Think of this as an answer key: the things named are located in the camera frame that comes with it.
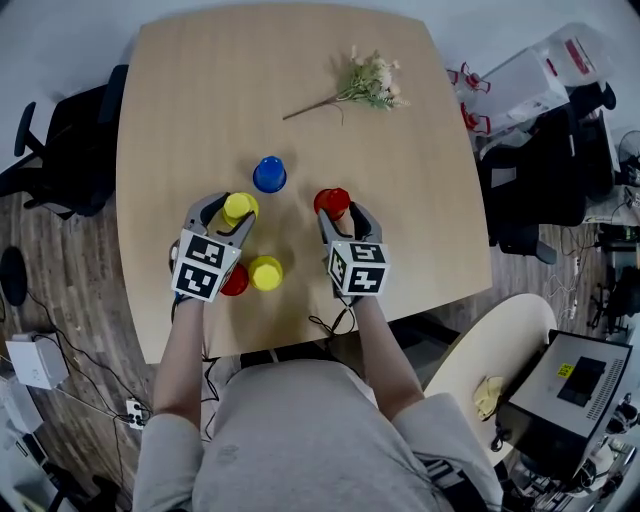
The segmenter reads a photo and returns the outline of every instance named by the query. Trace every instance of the yellow cup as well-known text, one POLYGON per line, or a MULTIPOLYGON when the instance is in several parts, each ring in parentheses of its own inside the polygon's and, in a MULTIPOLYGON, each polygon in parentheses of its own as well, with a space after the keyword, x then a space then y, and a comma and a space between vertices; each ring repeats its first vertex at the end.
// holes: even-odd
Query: yellow cup
POLYGON ((258 256, 249 265, 249 282, 260 291, 275 290, 283 277, 282 265, 273 256, 258 256))
POLYGON ((254 212, 256 217, 260 213, 256 198, 246 192, 235 192, 224 202, 222 218, 229 226, 235 227, 249 212, 254 212))

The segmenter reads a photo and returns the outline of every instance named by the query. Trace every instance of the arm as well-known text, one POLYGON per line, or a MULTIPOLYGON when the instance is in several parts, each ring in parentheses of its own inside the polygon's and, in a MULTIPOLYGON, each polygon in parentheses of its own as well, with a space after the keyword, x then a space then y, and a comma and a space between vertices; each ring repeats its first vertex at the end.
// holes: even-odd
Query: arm
POLYGON ((389 421, 410 405, 423 400, 418 377, 393 337, 375 297, 363 297, 353 307, 364 367, 380 412, 389 421))
POLYGON ((171 413, 200 429, 204 302, 191 299, 176 307, 173 327, 153 393, 155 414, 171 413))

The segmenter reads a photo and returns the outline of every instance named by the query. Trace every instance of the office chair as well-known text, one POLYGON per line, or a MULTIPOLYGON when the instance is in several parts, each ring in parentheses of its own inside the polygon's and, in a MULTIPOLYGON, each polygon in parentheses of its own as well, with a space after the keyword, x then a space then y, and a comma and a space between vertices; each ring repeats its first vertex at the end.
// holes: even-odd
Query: office chair
POLYGON ((633 316, 640 312, 640 270, 634 267, 625 267, 620 279, 610 288, 609 299, 604 299, 605 288, 598 284, 599 298, 591 297, 596 304, 596 314, 587 325, 595 329, 600 324, 603 316, 607 317, 607 332, 628 332, 623 327, 621 319, 624 316, 633 316))
POLYGON ((477 167, 491 246, 555 263, 556 251, 539 240, 539 226, 578 226, 584 219, 581 151, 570 106, 558 109, 524 146, 487 151, 477 167), (494 169, 515 169, 516 177, 492 187, 494 169))
POLYGON ((46 143, 29 130, 36 104, 24 109, 14 154, 29 148, 42 168, 12 169, 0 175, 0 196, 27 192, 27 209, 45 206, 63 219, 98 213, 115 189, 120 107, 128 66, 116 66, 107 85, 56 105, 46 143))

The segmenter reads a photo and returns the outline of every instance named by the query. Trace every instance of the white power strip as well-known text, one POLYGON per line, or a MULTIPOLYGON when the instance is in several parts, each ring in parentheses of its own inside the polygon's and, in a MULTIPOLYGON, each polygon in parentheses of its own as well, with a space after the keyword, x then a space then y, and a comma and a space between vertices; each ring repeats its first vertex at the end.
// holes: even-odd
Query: white power strip
POLYGON ((144 429, 147 424, 149 413, 142 407, 140 402, 129 398, 127 400, 127 416, 129 418, 129 426, 135 430, 144 429))

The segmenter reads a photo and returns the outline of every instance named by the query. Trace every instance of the beige round table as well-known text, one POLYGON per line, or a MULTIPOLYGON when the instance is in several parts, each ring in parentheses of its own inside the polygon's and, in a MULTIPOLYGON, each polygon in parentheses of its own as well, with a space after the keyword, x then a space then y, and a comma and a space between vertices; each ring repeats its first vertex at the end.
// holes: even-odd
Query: beige round table
POLYGON ((492 465, 513 449, 508 443, 499 452, 489 448, 495 437, 495 417, 478 418, 473 393, 485 377, 503 377, 504 385, 545 342, 557 323, 551 306, 542 297, 522 294, 510 297, 462 333, 442 358, 424 396, 451 393, 467 418, 492 465))

